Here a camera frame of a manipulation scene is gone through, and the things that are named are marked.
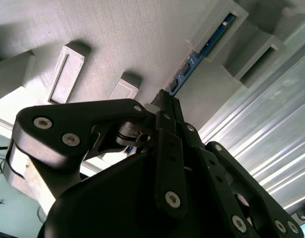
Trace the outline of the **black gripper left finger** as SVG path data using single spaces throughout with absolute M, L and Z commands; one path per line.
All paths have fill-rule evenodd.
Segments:
M 16 116 L 3 167 L 7 182 L 49 214 L 68 189 L 135 155 L 152 156 L 165 175 L 183 181 L 184 157 L 172 98 L 161 90 L 155 113 L 133 99 L 54 104 L 22 109 Z

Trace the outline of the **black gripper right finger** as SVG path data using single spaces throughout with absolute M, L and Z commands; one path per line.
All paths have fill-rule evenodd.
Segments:
M 219 143 L 203 144 L 172 98 L 188 189 L 205 238 L 302 238 L 297 222 Z

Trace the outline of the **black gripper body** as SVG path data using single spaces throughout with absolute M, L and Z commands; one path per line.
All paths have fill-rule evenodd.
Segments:
M 174 177 L 152 156 L 135 155 L 68 189 L 52 206 L 41 238 L 276 238 L 266 207 L 252 206 L 249 223 L 217 158 L 193 151 Z

